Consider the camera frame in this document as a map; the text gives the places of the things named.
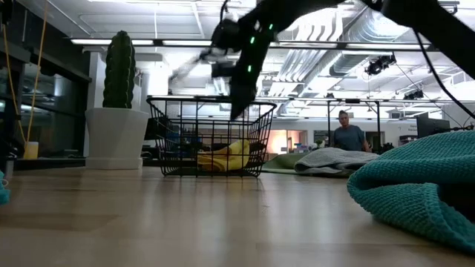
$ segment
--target gray cloth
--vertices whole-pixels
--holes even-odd
[[[347,128],[340,127],[333,133],[334,146],[346,151],[361,151],[363,142],[364,133],[355,125],[348,125]]]
[[[340,148],[322,148],[304,156],[295,163],[298,174],[338,174],[354,171],[379,155]]]

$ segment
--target man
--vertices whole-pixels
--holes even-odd
[[[363,131],[355,125],[350,125],[348,113],[340,111],[338,115],[341,127],[333,133],[333,146],[346,151],[366,151],[371,152],[368,142],[364,138]]]

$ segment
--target white pot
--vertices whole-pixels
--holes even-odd
[[[86,168],[133,170],[142,167],[142,143],[148,114],[127,108],[92,108],[85,112],[89,132]]]

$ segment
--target teal knitted blanket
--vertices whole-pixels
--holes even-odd
[[[348,191],[382,222],[475,254],[475,131],[388,151],[356,171]]]
[[[8,203],[10,198],[10,191],[5,189],[1,183],[3,173],[0,171],[0,205]]]

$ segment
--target black wire basket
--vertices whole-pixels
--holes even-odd
[[[253,102],[231,121],[225,96],[148,97],[164,176],[258,177],[266,158],[274,103]]]

